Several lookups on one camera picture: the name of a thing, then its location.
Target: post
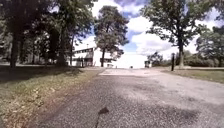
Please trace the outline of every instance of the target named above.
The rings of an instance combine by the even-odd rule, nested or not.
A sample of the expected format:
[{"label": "post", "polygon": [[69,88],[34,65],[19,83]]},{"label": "post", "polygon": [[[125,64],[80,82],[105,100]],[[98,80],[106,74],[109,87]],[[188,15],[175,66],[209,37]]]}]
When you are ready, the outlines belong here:
[{"label": "post", "polygon": [[174,71],[174,67],[175,67],[175,53],[172,53],[172,66],[171,66],[171,71]]}]

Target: blue sky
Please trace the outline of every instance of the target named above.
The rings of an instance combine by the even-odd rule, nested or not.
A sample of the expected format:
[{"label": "blue sky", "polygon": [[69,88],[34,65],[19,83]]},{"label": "blue sky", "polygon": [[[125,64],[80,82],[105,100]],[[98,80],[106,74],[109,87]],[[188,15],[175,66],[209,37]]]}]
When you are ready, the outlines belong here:
[{"label": "blue sky", "polygon": [[[92,9],[93,15],[97,17],[99,10],[104,5],[116,6],[125,17],[129,19],[127,37],[130,41],[129,44],[122,47],[125,53],[135,53],[140,55],[152,54],[159,51],[164,58],[169,58],[171,53],[177,52],[177,48],[171,47],[171,44],[167,41],[161,40],[158,36],[152,34],[146,34],[145,31],[152,23],[147,19],[140,16],[139,10],[144,7],[144,4],[148,0],[98,0],[94,3]],[[198,21],[200,24],[207,25],[208,28],[213,26],[220,26],[221,23],[214,21],[214,18],[218,15],[218,12],[213,9],[210,13],[210,17],[205,21]],[[83,42],[90,43],[94,39],[94,35],[88,37]],[[192,53],[195,53],[195,41],[197,36],[192,40],[190,45],[186,47]]]}]

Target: cloud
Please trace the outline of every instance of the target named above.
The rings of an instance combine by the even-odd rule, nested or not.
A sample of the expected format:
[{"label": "cloud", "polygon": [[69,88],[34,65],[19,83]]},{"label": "cloud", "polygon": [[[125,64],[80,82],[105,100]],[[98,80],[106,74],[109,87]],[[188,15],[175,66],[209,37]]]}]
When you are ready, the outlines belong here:
[{"label": "cloud", "polygon": [[167,41],[161,40],[154,34],[146,34],[145,32],[133,35],[131,42],[137,45],[136,52],[142,55],[152,54],[156,51],[161,52],[171,48],[171,44]]},{"label": "cloud", "polygon": [[[215,21],[217,16],[217,11],[212,10],[208,19],[204,21],[196,21],[197,24],[204,24],[208,28],[212,29],[214,26],[221,26],[219,21]],[[137,46],[136,52],[142,55],[152,54],[156,51],[164,55],[164,58],[170,58],[171,53],[178,52],[177,47],[172,47],[171,43],[168,41],[161,40],[158,36],[154,34],[146,34],[146,30],[152,26],[147,19],[142,16],[131,18],[128,24],[129,34],[131,32],[136,32],[137,34],[132,35],[130,42],[135,43]],[[196,53],[196,40],[199,36],[195,36],[191,43],[185,48],[191,53]]]},{"label": "cloud", "polygon": [[136,5],[135,3],[126,5],[123,7],[123,12],[131,13],[132,15],[137,15],[140,13],[140,9],[143,8],[144,5]]},{"label": "cloud", "polygon": [[142,4],[136,4],[136,1],[129,1],[129,4],[125,4],[122,6],[122,4],[115,0],[99,0],[97,2],[94,2],[94,6],[92,8],[93,16],[97,17],[99,15],[99,10],[105,6],[115,6],[117,7],[118,11],[121,13],[130,13],[131,15],[137,15],[139,14],[139,10],[143,7]]},{"label": "cloud", "polygon": [[75,45],[75,50],[94,48],[96,43],[94,41],[95,36],[89,36],[86,39],[82,40],[82,43],[79,43],[78,46]]},{"label": "cloud", "polygon": [[152,26],[152,23],[150,23],[146,18],[139,16],[136,18],[131,18],[127,26],[129,32],[139,33],[146,32],[146,30]]}]

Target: building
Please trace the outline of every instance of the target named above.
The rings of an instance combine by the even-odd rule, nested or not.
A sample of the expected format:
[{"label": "building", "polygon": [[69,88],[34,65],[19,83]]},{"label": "building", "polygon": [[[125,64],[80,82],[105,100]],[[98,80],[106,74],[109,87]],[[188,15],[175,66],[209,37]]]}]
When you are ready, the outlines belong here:
[{"label": "building", "polygon": [[[72,64],[69,61],[68,63],[77,67],[100,67],[102,52],[99,48],[96,48],[96,44],[93,42],[89,40],[76,46]],[[104,67],[141,69],[145,68],[146,60],[146,56],[139,55],[135,52],[125,52],[119,59],[114,59],[110,53],[105,53]]]},{"label": "building", "polygon": [[[74,51],[72,66],[77,67],[100,67],[102,61],[102,52],[99,48],[86,48]],[[113,68],[114,59],[110,53],[105,53],[104,67]]]}]

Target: road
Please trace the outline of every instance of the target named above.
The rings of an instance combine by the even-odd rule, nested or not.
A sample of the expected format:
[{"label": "road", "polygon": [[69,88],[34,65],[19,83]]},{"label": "road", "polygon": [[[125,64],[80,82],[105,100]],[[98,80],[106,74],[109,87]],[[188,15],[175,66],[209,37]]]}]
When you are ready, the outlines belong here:
[{"label": "road", "polygon": [[224,85],[161,73],[107,69],[32,128],[223,128]]}]

